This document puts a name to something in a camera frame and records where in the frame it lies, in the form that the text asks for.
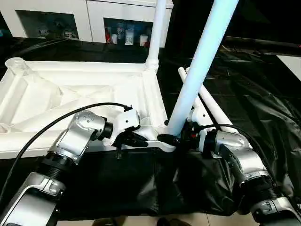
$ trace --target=white pole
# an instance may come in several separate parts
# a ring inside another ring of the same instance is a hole
[[[157,0],[155,18],[151,31],[150,50],[145,62],[148,68],[158,68],[159,65],[158,55],[165,11],[166,0]]]
[[[211,112],[211,114],[213,115],[214,119],[218,124],[233,125],[230,119],[225,114],[225,112],[221,109],[221,107],[214,100],[214,98],[211,96],[211,94],[209,93],[209,91],[206,89],[204,85],[202,85],[198,93],[201,96],[202,100],[205,102],[206,106],[208,107],[209,111]],[[238,133],[237,129],[230,128],[230,127],[221,127],[221,129],[222,131],[226,131],[226,132]]]
[[[198,95],[238,0],[215,0],[203,30],[187,78],[168,123],[167,133],[180,134]]]
[[[186,74],[184,68],[180,67],[178,69],[178,72],[182,79],[182,82],[185,82],[187,74]],[[199,125],[202,125],[202,126],[213,124],[206,108],[204,107],[202,101],[200,100],[200,98],[198,96],[194,100],[193,108],[194,108],[194,111],[191,115],[191,119],[193,121],[196,121]]]

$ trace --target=light blue pole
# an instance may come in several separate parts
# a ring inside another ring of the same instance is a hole
[[[238,0],[215,0],[203,30],[190,70],[167,126],[167,133],[180,134],[214,56],[227,30]]]

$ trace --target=black tablecloth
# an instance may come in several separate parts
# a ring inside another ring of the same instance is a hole
[[[0,76],[5,60],[143,63],[147,49],[72,40],[9,39],[0,42]],[[158,81],[170,117],[182,82],[180,66],[191,59],[161,51]],[[253,135],[268,165],[294,201],[301,198],[301,82],[276,56],[219,51],[205,86],[233,124]],[[239,189],[224,160],[204,159],[194,150],[164,153],[146,148],[87,153],[60,203],[60,219],[94,219],[118,215],[205,212],[231,215],[238,209]],[[13,160],[0,161],[0,186]],[[6,198],[36,166],[23,158]]]

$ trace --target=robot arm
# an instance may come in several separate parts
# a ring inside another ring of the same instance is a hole
[[[243,204],[262,225],[301,225],[299,213],[273,182],[259,155],[238,133],[201,129],[187,123],[181,139],[162,134],[158,140],[174,146],[198,149],[204,157],[227,161],[242,194]]]
[[[90,111],[74,115],[35,172],[32,172],[0,218],[0,226],[45,226],[55,218],[56,204],[63,195],[72,169],[88,149],[90,140],[103,140],[113,145],[126,129],[139,127],[139,116],[132,109],[113,121]]]
[[[35,172],[32,172],[15,194],[0,218],[0,226],[45,226],[57,212],[56,204],[63,195],[70,173],[84,152],[90,140],[102,140],[105,145],[121,148],[120,141],[147,146],[149,141],[130,131],[140,127],[136,110],[121,113],[113,122],[82,111],[74,115],[68,128],[53,143]],[[256,222],[263,225],[300,225],[300,215],[274,185],[264,164],[252,150],[248,140],[238,133],[220,130],[202,130],[193,124],[184,128],[181,139],[162,134],[156,144],[182,145],[196,148],[202,155],[224,158],[239,184]]]

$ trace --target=white cabinet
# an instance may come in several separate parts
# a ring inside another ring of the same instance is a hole
[[[92,41],[85,0],[1,0],[0,11],[14,37]]]
[[[14,37],[70,38],[148,45],[157,0],[0,0]],[[172,0],[167,0],[160,46],[165,46]]]
[[[125,39],[127,29],[134,31],[137,43],[140,42],[141,35],[148,36],[148,41],[150,40],[156,0],[87,0],[87,6],[93,41],[107,42],[112,35],[120,38],[120,32],[123,32]],[[172,1],[167,0],[161,47],[165,45],[172,8]]]

